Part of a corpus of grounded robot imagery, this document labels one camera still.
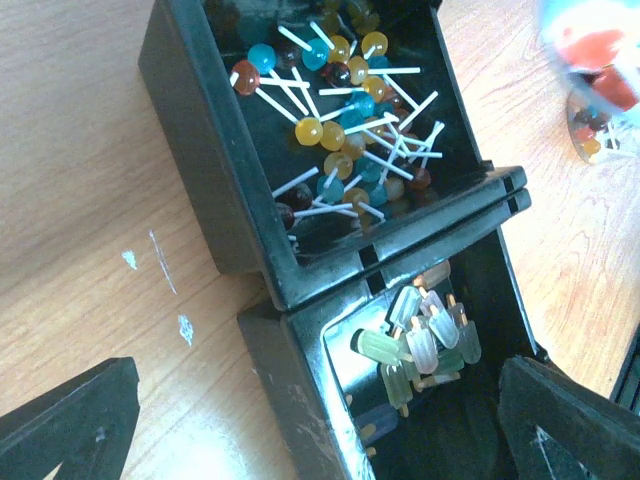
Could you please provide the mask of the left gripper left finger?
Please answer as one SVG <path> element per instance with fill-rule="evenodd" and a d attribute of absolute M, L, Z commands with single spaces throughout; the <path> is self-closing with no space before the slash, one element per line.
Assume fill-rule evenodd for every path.
<path fill-rule="evenodd" d="M 119 479 L 140 412 L 131 357 L 109 358 L 1 417 L 1 477 Z"/>

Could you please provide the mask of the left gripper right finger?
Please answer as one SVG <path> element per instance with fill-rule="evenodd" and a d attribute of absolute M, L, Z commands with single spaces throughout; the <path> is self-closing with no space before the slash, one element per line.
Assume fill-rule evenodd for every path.
<path fill-rule="evenodd" d="M 639 417 L 533 359 L 501 370 L 498 416 L 520 479 L 637 479 Z"/>

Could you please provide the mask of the green plastic bin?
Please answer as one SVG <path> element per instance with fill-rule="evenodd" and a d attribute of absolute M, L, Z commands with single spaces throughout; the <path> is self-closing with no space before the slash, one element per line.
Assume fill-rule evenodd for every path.
<path fill-rule="evenodd" d="M 623 409 L 639 415 L 639 329 L 636 329 L 610 399 Z"/>

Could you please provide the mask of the black popsicle candy bin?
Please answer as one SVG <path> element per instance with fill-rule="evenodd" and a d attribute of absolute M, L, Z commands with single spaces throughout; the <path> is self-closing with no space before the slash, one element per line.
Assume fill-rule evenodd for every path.
<path fill-rule="evenodd" d="M 528 208 L 520 192 L 384 266 L 291 312 L 263 302 L 239 326 L 301 479 L 514 479 L 498 418 L 499 377 L 514 356 L 539 354 L 501 232 Z M 366 334 L 421 337 L 397 328 L 401 294 L 438 266 L 432 288 L 463 310 L 481 355 L 449 351 L 424 375 L 358 351 Z"/>

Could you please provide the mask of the black lollipop bin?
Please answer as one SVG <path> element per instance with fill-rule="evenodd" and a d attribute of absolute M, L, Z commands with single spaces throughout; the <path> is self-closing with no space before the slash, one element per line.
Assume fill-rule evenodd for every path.
<path fill-rule="evenodd" d="M 482 159 L 461 98 L 435 1 L 344 1 L 350 32 L 373 20 L 389 40 L 395 66 L 419 73 L 401 86 L 426 110 L 411 124 L 419 138 L 437 122 L 435 157 L 426 161 L 425 192 L 409 190 L 384 220 L 340 213 L 310 216 L 286 229 L 273 192 L 304 172 L 323 175 L 327 151 L 304 146 L 275 110 L 286 102 L 236 93 L 232 67 L 251 46 L 288 45 L 286 26 L 307 41 L 310 20 L 328 24 L 322 1 L 158 1 L 151 10 L 139 68 L 196 218 L 218 270 L 258 271 L 274 306 L 292 310 L 497 205 L 514 215 L 529 207 L 526 174 Z"/>

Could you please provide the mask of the metal scoop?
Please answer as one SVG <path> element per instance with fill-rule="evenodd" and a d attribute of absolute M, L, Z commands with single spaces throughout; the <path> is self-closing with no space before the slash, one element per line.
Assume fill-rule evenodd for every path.
<path fill-rule="evenodd" d="M 599 109 L 639 123 L 639 3 L 541 1 L 539 31 L 567 82 Z"/>

